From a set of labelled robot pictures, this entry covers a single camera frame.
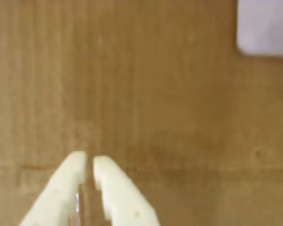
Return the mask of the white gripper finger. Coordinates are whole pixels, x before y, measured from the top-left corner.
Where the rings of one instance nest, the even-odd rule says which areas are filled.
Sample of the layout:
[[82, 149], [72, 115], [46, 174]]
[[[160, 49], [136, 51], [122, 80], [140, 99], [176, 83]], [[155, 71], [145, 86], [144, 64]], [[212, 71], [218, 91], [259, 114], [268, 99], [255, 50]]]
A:
[[112, 158], [94, 157], [93, 177], [104, 217], [112, 226], [160, 225], [153, 206]]
[[66, 226], [76, 209], [76, 194], [85, 182], [87, 154], [70, 153], [52, 174], [20, 222], [21, 226]]

